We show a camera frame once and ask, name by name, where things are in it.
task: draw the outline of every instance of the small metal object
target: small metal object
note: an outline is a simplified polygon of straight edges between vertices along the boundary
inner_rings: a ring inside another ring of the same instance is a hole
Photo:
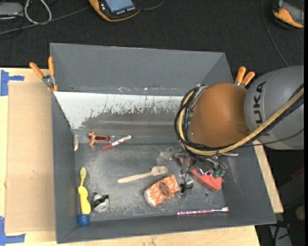
[[[29,64],[30,68],[33,69],[33,71],[37,74],[39,78],[42,79],[43,83],[46,84],[48,89],[51,91],[58,91],[58,85],[56,84],[54,75],[55,75],[55,69],[52,62],[52,57],[50,56],[48,58],[48,67],[50,74],[44,75],[41,69],[37,66],[36,63],[30,62]]]
[[[107,209],[109,208],[109,196],[107,194],[100,195],[94,193],[94,197],[92,200],[92,208],[98,213],[107,211]]]

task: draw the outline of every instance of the black carpet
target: black carpet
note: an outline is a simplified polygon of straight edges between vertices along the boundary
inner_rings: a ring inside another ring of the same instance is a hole
[[[33,25],[26,18],[0,21],[0,67],[28,68],[35,62],[48,68],[53,42],[224,52],[234,79],[240,66],[255,71],[258,77],[286,66],[304,65],[304,28],[277,24],[272,13],[274,0],[133,0],[143,10],[117,23],[103,20],[88,0],[44,1],[50,5],[54,21],[45,25]],[[304,0],[285,1],[304,10]],[[24,5],[26,0],[7,2]],[[28,12],[34,21],[47,20],[39,0],[33,0]],[[267,150],[267,154],[278,186],[303,166],[303,153],[289,152],[287,166],[285,160],[273,158],[272,152]],[[294,245],[304,245],[303,227],[294,232],[302,240],[296,244],[294,239]],[[272,243],[271,234],[263,228],[258,227],[258,236],[262,245],[269,245],[265,243]]]

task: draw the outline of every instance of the wooden table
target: wooden table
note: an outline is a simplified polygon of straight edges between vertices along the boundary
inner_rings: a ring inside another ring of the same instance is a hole
[[[21,83],[20,85],[26,85],[25,83],[33,83],[38,85],[37,91],[46,90],[44,83],[35,75],[31,69],[20,69],[20,68],[0,68],[0,79],[1,70],[9,72],[10,76],[22,75],[24,81],[9,82],[9,85]],[[43,69],[43,73],[48,74],[49,71]],[[0,216],[5,217],[7,213],[6,209],[6,180],[7,180],[7,146],[8,146],[8,100],[9,96],[0,96]],[[282,213],[283,206],[281,204],[273,175],[271,173],[263,146],[256,146],[256,152],[261,167],[263,178],[266,183],[267,191],[271,198],[271,203],[275,213]],[[26,233],[24,243],[16,243],[17,245],[56,245],[55,242],[55,230],[44,229],[44,230],[24,230],[18,232],[11,232],[6,229],[6,235],[17,235]],[[254,226],[234,227],[234,228],[223,228],[223,229],[210,229],[204,231],[192,231],[183,233],[172,233],[163,235],[150,235],[140,237],[129,237],[129,238],[118,238],[100,241],[88,241],[88,242],[76,242],[67,243],[66,245],[191,245],[191,246],[221,246],[221,245],[260,245],[256,230]]]

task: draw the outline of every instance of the red object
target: red object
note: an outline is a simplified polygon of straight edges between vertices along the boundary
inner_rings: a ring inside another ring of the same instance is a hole
[[[101,150],[104,151],[104,150],[110,149],[110,148],[112,148],[112,147],[114,147],[114,146],[116,146],[118,144],[121,144],[121,143],[123,143],[123,142],[125,142],[125,141],[127,141],[129,139],[131,139],[131,135],[126,136],[124,138],[121,138],[121,139],[119,139],[119,140],[117,140],[117,141],[115,141],[115,142],[113,142],[111,144],[108,144],[108,145],[102,147]]]
[[[112,143],[111,143],[111,144],[108,144],[108,145],[102,147],[101,150],[102,150],[102,151],[108,150],[108,149],[110,149],[110,148],[112,148],[112,147],[113,147],[113,145],[112,145]]]
[[[297,170],[295,173],[291,174],[292,179],[295,179],[296,177],[300,176],[302,173],[304,173],[304,167],[302,167],[300,170]]]
[[[218,191],[221,189],[222,177],[214,178],[211,174],[205,174],[202,176],[197,172],[196,169],[192,169],[190,173],[196,181],[204,185],[206,188],[212,191]]]

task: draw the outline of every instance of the floor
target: floor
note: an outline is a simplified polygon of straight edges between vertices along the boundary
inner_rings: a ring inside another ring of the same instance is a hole
[[[304,246],[304,151],[276,151],[269,148],[265,150],[284,206],[284,213],[276,215],[278,224],[281,224],[276,236],[274,236],[276,225],[256,226],[260,245]],[[294,189],[289,193],[291,184],[296,181],[302,183],[302,189]]]

